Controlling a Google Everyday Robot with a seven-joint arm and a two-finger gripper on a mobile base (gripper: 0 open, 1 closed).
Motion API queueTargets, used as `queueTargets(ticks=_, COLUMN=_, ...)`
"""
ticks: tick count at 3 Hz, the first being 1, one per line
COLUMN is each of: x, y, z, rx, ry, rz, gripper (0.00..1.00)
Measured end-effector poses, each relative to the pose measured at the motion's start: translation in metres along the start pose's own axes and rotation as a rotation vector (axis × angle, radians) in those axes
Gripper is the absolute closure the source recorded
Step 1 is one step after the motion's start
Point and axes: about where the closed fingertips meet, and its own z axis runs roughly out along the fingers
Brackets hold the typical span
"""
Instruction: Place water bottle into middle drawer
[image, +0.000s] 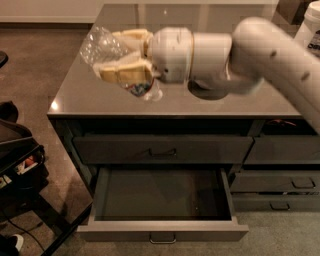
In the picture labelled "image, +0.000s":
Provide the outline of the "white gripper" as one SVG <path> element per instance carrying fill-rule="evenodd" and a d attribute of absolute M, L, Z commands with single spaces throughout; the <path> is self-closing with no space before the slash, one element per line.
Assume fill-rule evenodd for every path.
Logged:
<path fill-rule="evenodd" d="M 189 75 L 192 33 L 187 28 L 166 27 L 156 33 L 146 29 L 132 29 L 112 33 L 129 50 L 146 55 L 165 83 L 183 83 Z M 103 81 L 112 84 L 140 84 L 151 82 L 152 64 L 145 59 L 128 63 L 96 63 L 93 70 Z"/>

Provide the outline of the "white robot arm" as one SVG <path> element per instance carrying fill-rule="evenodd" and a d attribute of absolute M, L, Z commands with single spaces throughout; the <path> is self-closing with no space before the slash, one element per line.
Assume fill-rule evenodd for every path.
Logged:
<path fill-rule="evenodd" d="M 98 45 L 96 76 L 137 97 L 159 81 L 193 82 L 217 94 L 245 94 L 268 81 L 320 129 L 319 59 L 265 19 L 246 18 L 231 34 L 183 27 L 104 31 Z"/>

